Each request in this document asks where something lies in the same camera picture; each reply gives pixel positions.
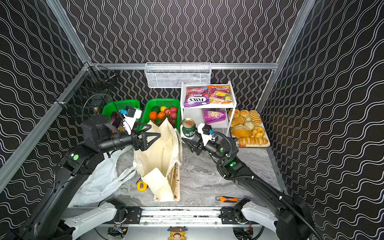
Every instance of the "tape measure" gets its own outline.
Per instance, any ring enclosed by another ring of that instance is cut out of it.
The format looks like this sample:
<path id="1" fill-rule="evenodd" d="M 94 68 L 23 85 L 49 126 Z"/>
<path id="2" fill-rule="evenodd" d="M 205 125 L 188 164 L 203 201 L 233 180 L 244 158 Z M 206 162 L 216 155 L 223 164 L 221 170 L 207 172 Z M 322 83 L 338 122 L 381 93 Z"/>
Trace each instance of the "tape measure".
<path id="1" fill-rule="evenodd" d="M 137 181 L 137 189 L 140 192 L 144 192 L 145 190 L 147 190 L 147 187 L 148 185 L 145 182 L 143 182 L 141 179 Z"/>

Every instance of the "gold can lid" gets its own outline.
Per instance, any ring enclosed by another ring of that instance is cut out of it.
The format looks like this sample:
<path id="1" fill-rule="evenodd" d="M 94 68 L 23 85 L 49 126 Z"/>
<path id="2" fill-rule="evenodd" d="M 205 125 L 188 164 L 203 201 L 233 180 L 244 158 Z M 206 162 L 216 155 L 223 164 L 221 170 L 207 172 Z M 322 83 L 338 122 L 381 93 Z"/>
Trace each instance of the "gold can lid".
<path id="1" fill-rule="evenodd" d="M 191 128 L 191 127 L 195 126 L 195 121 L 193 121 L 192 118 L 184 118 L 181 124 L 185 128 Z"/>

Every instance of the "green can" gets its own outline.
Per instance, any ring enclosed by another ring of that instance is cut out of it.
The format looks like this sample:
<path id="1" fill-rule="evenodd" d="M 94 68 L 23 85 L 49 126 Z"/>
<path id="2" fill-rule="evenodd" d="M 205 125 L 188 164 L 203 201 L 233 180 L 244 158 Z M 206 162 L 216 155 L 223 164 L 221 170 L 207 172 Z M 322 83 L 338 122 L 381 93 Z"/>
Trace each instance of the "green can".
<path id="1" fill-rule="evenodd" d="M 195 135 L 196 124 L 192 118 L 184 118 L 183 121 L 181 122 L 181 125 L 183 126 L 182 131 L 184 136 L 193 137 Z"/>

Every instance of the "green basket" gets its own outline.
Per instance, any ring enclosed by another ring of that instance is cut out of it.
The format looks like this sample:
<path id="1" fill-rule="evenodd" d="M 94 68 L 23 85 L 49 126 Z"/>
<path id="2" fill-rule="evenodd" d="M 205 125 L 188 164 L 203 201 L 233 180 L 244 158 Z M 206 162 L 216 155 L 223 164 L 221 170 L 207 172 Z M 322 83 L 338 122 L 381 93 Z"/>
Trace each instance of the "green basket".
<path id="1" fill-rule="evenodd" d="M 119 111 L 120 109 L 125 109 L 126 106 L 139 108 L 140 109 L 140 103 L 138 100 L 123 100 L 123 101 L 116 101 L 115 104 L 108 103 L 103 108 L 102 115 L 107 115 L 108 117 L 111 117 L 113 112 Z"/>
<path id="2" fill-rule="evenodd" d="M 147 104 L 145 105 L 144 114 L 142 116 L 142 123 L 148 123 L 149 122 L 149 113 L 152 112 L 152 107 L 154 106 L 166 106 L 167 108 L 171 108 L 173 106 L 177 107 L 177 118 L 175 119 L 176 128 L 180 132 L 180 117 L 181 117 L 181 111 L 180 111 L 180 101 L 174 98 L 155 98 L 152 100 L 149 100 Z"/>

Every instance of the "cartoon figure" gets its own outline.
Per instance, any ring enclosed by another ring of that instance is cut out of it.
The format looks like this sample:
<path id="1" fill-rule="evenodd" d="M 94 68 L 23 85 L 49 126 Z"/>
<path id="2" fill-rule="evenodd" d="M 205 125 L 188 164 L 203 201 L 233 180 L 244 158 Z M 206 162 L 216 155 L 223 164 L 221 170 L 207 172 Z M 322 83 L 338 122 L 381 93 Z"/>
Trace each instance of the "cartoon figure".
<path id="1" fill-rule="evenodd" d="M 168 240 L 187 240 L 187 238 L 184 237 L 187 230 L 186 227 L 169 227 L 170 237 Z"/>

